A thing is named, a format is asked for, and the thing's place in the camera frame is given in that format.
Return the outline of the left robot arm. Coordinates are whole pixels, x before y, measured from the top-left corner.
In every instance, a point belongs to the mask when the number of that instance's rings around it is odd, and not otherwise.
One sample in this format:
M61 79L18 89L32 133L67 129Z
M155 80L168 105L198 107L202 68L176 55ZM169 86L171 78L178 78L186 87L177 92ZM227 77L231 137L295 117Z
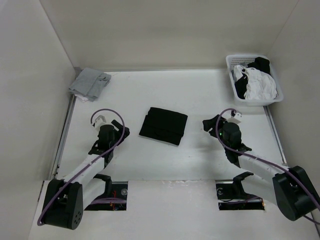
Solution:
M102 171L113 159L114 148L130 135L130 129L116 120L107 124L100 119L93 126L98 136L86 159L67 176L48 183L39 226L75 230L85 210L125 209L127 185L115 185Z

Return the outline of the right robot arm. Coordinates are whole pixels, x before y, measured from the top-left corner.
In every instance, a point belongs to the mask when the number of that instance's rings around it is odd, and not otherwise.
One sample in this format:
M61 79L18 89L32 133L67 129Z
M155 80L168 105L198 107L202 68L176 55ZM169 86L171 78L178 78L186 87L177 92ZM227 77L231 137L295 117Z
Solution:
M242 114L232 110L230 118L218 114L203 120L203 130L223 146L227 160L244 172L232 180L238 199L253 195L278 207L290 221L306 218L320 208L320 196L308 174L300 166L284 167L255 156L242 142L239 123Z

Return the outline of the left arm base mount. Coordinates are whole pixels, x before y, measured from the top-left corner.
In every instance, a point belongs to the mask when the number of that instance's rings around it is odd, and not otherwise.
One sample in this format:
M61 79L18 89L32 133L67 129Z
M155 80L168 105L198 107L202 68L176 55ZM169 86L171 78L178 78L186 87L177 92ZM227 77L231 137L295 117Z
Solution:
M126 211L128 182L112 182L105 193L94 199L85 211Z

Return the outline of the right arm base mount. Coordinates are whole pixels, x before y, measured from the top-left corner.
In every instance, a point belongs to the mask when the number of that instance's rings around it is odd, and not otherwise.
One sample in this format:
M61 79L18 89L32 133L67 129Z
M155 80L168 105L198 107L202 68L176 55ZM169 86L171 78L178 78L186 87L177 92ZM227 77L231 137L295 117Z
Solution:
M220 211L265 210L262 198L244 191L242 181L253 175L251 172L244 172L232 180L219 180L215 183Z

